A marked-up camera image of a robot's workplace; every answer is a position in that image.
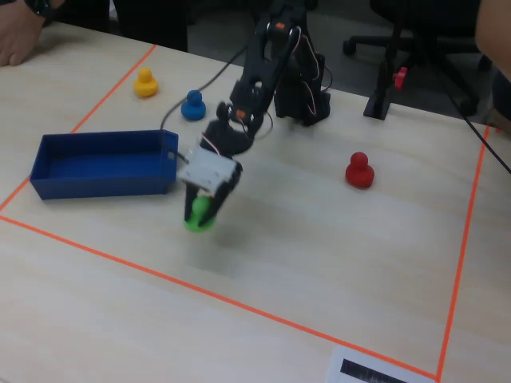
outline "chair wheel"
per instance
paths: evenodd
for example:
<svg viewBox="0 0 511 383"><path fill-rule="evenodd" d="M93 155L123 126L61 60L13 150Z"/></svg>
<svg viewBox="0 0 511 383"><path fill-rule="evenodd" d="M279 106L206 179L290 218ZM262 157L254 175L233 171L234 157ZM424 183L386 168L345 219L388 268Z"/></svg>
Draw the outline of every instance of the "chair wheel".
<svg viewBox="0 0 511 383"><path fill-rule="evenodd" d="M460 110L463 116L473 116L477 113L477 105L479 104L476 100L464 100L460 104Z"/></svg>
<svg viewBox="0 0 511 383"><path fill-rule="evenodd" d="M347 56L353 56L357 51L357 45L351 40L346 40L343 43L343 53Z"/></svg>
<svg viewBox="0 0 511 383"><path fill-rule="evenodd" d="M305 0L306 10L315 10L318 7L318 0Z"/></svg>
<svg viewBox="0 0 511 383"><path fill-rule="evenodd" d="M477 70L479 72L489 72L492 69L492 61L487 58L487 56L483 55L481 60L479 60L479 65L477 66Z"/></svg>

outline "blue plastic tray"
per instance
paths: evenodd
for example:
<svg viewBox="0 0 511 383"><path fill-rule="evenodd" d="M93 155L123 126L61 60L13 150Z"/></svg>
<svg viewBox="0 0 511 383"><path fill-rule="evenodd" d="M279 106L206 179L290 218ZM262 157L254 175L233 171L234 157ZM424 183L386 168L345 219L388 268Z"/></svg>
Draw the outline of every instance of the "blue plastic tray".
<svg viewBox="0 0 511 383"><path fill-rule="evenodd" d="M44 135L30 182L41 199L164 194L176 180L178 135L164 131Z"/></svg>

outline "floor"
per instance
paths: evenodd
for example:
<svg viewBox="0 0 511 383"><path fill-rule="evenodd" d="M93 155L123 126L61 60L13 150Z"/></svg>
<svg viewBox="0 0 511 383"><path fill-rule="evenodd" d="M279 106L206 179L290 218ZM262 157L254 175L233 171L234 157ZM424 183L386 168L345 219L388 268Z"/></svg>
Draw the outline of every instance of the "floor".
<svg viewBox="0 0 511 383"><path fill-rule="evenodd" d="M327 65L334 74L333 88L370 96L378 76L378 64L383 49L360 46L355 56L342 54L343 41L353 35L390 35L391 25L374 14L367 0L320 0L319 8L308 15L309 29L315 48L326 55ZM200 56L228 60L249 39L253 23L248 13L221 10L210 13L189 27L189 50ZM489 100L491 73L479 73L480 55L462 54L451 57L465 78L481 95L478 114L472 118L484 122ZM405 58L398 56L398 62ZM458 100L461 92L453 89ZM414 69L400 93L392 91L394 103L417 109L458 116L447 96L442 93L437 78L428 69Z"/></svg>

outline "blue game piece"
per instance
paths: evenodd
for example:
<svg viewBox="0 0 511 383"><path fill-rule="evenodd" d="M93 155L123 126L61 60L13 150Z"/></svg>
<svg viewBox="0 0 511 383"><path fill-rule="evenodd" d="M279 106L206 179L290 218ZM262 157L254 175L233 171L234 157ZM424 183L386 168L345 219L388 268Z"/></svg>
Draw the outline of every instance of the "blue game piece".
<svg viewBox="0 0 511 383"><path fill-rule="evenodd" d="M181 105L181 113L187 120L197 121L206 115L206 104L202 101L202 94L198 90L191 90L186 101Z"/></svg>

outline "red game piece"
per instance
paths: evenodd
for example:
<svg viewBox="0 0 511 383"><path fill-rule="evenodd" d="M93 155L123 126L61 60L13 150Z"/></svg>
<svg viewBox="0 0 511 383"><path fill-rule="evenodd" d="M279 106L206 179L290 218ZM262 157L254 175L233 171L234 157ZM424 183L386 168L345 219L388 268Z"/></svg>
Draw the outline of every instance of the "red game piece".
<svg viewBox="0 0 511 383"><path fill-rule="evenodd" d="M351 156L351 163L346 169L346 180L356 188L368 188L373 183L374 170L368 165L369 160L362 152Z"/></svg>
<svg viewBox="0 0 511 383"><path fill-rule="evenodd" d="M401 90L402 89L402 85L403 83L405 82L405 77L406 77L406 74L408 73L408 68L406 68L405 66L403 66L399 72L397 73L394 73L394 85L396 87L397 90Z"/></svg>

